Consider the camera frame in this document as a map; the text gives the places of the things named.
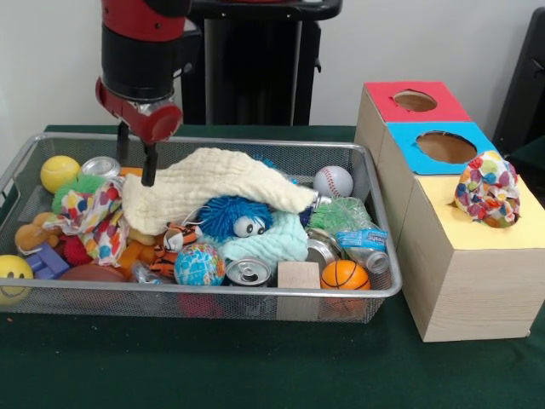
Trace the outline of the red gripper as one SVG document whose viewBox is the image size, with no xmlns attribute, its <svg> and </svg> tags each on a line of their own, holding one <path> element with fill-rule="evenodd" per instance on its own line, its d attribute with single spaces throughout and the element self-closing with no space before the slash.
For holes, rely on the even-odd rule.
<svg viewBox="0 0 545 409">
<path fill-rule="evenodd" d="M 97 101 L 121 122 L 118 125 L 117 161 L 125 164 L 129 155 L 129 130 L 144 143 L 145 162 L 141 184 L 152 187 L 157 171 L 156 143 L 169 139 L 180 127 L 182 110 L 175 104 L 174 96 L 158 101 L 129 101 L 111 92 L 98 78 L 95 84 Z"/>
</svg>

